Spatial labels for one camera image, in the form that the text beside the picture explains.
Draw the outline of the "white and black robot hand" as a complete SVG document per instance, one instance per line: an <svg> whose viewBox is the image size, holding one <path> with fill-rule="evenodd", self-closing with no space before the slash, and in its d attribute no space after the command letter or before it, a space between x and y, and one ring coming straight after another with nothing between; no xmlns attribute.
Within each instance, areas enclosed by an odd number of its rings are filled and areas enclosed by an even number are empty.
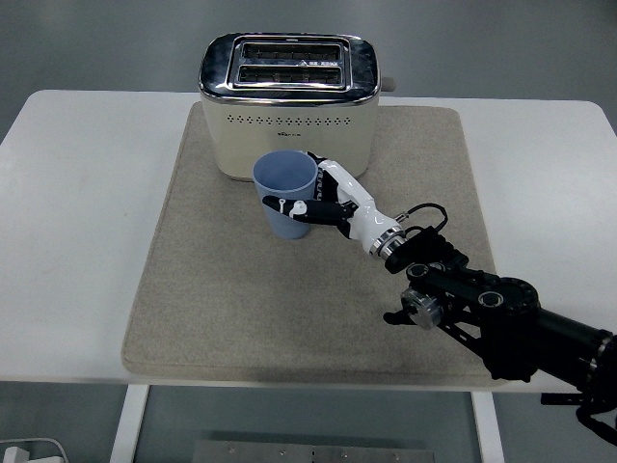
<svg viewBox="0 0 617 463"><path fill-rule="evenodd" d="M310 224L333 226L381 259L405 241L399 222L380 212L359 181L331 159L308 151L273 151L256 161L253 180L280 237L302 237Z"/></svg>

